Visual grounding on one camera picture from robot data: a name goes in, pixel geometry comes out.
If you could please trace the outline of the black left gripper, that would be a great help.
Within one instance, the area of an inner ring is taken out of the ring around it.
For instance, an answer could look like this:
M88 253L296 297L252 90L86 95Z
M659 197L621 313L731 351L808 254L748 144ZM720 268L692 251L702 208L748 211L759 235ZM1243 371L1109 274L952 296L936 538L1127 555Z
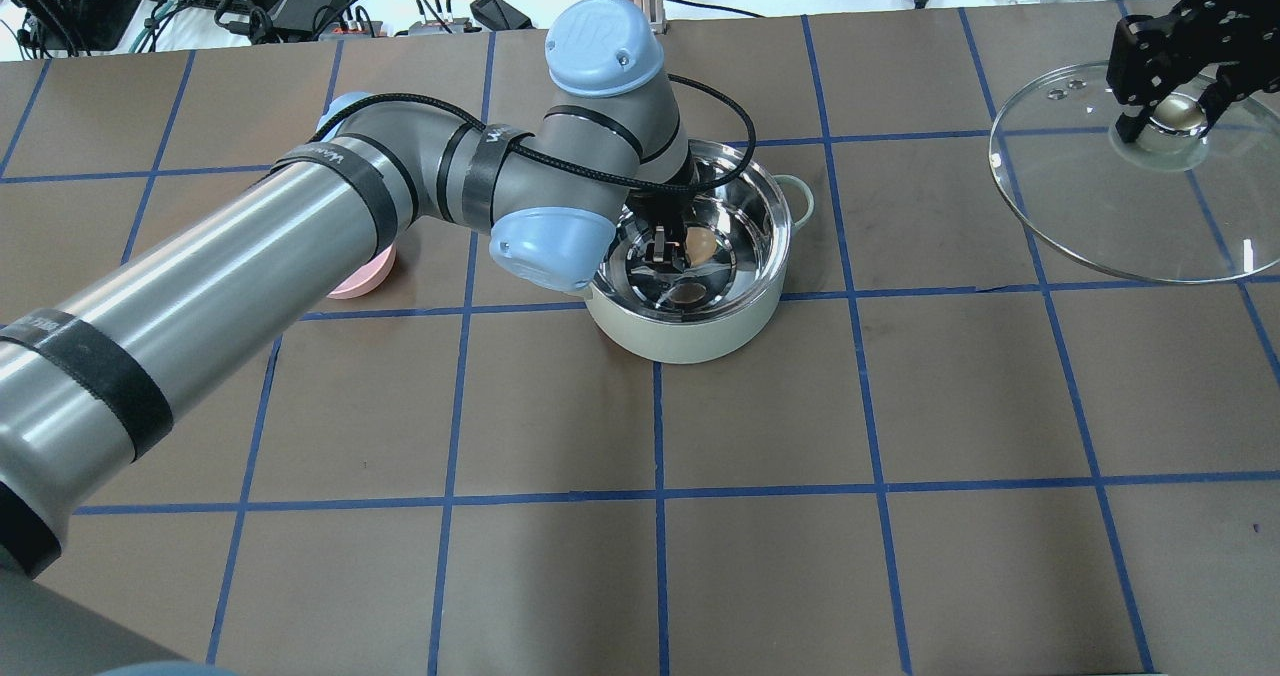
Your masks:
M686 161L666 184L668 187L690 187L698 183L699 166L696 161ZM645 251L649 268L689 269L689 225L685 221L694 196L689 193L672 196L655 189L631 189L630 210L646 228L653 229L652 239Z

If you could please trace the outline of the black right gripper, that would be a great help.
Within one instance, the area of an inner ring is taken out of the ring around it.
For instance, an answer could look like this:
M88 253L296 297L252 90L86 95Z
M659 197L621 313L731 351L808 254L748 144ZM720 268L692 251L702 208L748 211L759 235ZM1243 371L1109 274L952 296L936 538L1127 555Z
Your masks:
M1279 0L1180 0L1169 15L1124 15L1114 29L1106 79L1121 106L1114 129L1133 143L1172 93L1206 67L1204 132L1256 91L1277 91Z

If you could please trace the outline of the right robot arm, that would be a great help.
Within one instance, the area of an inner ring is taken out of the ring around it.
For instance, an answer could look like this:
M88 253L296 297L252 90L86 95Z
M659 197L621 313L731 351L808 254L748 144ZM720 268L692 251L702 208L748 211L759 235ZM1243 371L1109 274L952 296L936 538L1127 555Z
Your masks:
M1198 99L1212 129L1234 102L1277 92L1279 0L1179 0L1165 15L1121 17L1114 33L1106 79L1123 108L1115 132L1133 143L1156 108L1216 67Z

